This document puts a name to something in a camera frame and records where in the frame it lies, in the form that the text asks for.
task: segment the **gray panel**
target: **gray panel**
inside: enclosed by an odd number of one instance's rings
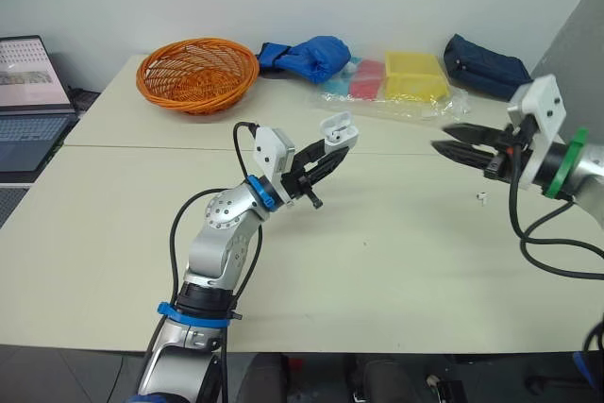
[[[550,73],[566,106],[562,137],[587,126],[589,142],[604,143],[604,0],[580,0],[532,75]]]

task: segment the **cable connector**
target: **cable connector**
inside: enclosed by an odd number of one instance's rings
[[[533,136],[538,131],[539,126],[537,125],[537,120],[534,115],[530,113],[520,123],[518,132],[513,136],[512,145],[520,145],[523,150],[526,149],[532,142]]]

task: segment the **laptop keyboard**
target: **laptop keyboard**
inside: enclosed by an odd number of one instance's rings
[[[27,189],[21,188],[0,188],[0,227],[17,208],[26,192]]]
[[[66,117],[0,118],[0,143],[50,141],[66,123]]]

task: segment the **small white object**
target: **small white object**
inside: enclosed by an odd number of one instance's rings
[[[344,65],[343,73],[345,75],[352,75],[357,72],[357,65],[352,61],[349,61],[346,65]]]
[[[520,176],[519,186],[526,189],[535,179],[547,150],[554,142],[566,110],[554,75],[537,77],[532,83],[521,86],[510,104],[508,114],[514,126],[520,126],[522,120],[532,114],[539,127],[530,146],[532,154]]]
[[[359,138],[359,130],[354,126],[352,114],[341,112],[321,122],[321,133],[325,137],[326,154],[340,148],[352,148]]]
[[[480,200],[483,207],[487,204],[487,193],[477,193],[476,198]]]

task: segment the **robotic arm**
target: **robotic arm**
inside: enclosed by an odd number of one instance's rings
[[[478,168],[487,178],[510,183],[510,220],[528,262],[558,276],[604,280],[604,273],[576,272],[547,265],[527,250],[528,243],[565,244],[590,250],[604,259],[604,250],[589,243],[530,237],[537,227],[575,204],[604,228],[604,147],[586,143],[587,130],[584,128],[579,129],[569,144],[555,142],[566,112],[554,76],[539,77],[520,87],[511,100],[508,113],[512,122],[503,130],[469,124],[447,126],[445,132],[457,140],[432,144],[447,158]],[[495,152],[477,148],[477,145],[492,147]],[[544,196],[566,200],[566,204],[523,230],[516,210],[518,188],[526,189],[531,184],[539,185]],[[600,392],[604,392],[604,376],[596,377],[601,371],[597,372],[597,368],[589,365],[586,353],[596,340],[598,349],[604,354],[603,339],[604,321],[600,321],[587,335],[582,353],[573,356],[578,369]]]
[[[604,227],[604,146],[586,143],[585,128],[569,144],[554,142],[566,116],[556,78],[543,76],[520,87],[508,113],[511,123],[503,130],[452,125],[445,132],[456,141],[432,144],[447,158],[507,183],[512,183],[515,148],[521,189],[537,184],[546,197],[576,202]],[[495,153],[476,145],[492,147]]]
[[[323,202],[313,185],[335,170],[359,136],[350,113],[340,113],[321,124],[324,139],[296,154],[280,129],[245,125],[255,136],[254,160],[264,175],[248,175],[242,162],[245,181],[208,203],[180,292],[174,303],[159,304],[163,316],[146,354],[138,395],[131,402],[208,403],[216,401],[221,387],[226,392],[227,327],[231,319],[241,319],[234,310],[260,252],[261,224],[271,212],[291,206],[303,195],[320,208]],[[256,231],[257,253],[234,293]],[[222,358],[215,354],[219,349]]]

